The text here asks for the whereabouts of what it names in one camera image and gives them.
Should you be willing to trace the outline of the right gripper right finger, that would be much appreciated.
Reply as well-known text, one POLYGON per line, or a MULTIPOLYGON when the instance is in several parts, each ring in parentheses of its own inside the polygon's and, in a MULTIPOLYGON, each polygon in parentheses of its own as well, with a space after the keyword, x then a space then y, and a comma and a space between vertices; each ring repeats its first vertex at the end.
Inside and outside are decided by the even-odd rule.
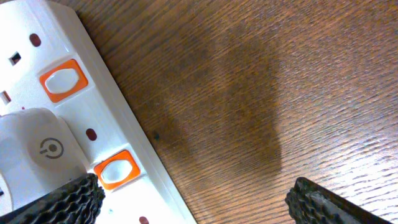
POLYGON ((296 223, 391 224, 305 177, 297 178, 285 202, 296 223))

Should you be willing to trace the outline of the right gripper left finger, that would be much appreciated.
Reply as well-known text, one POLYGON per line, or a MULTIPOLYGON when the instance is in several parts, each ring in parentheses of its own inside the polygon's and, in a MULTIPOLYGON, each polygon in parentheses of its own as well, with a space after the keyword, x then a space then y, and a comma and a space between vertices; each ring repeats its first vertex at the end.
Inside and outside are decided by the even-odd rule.
POLYGON ((105 192, 92 173, 1 217, 1 224, 94 224, 105 192))

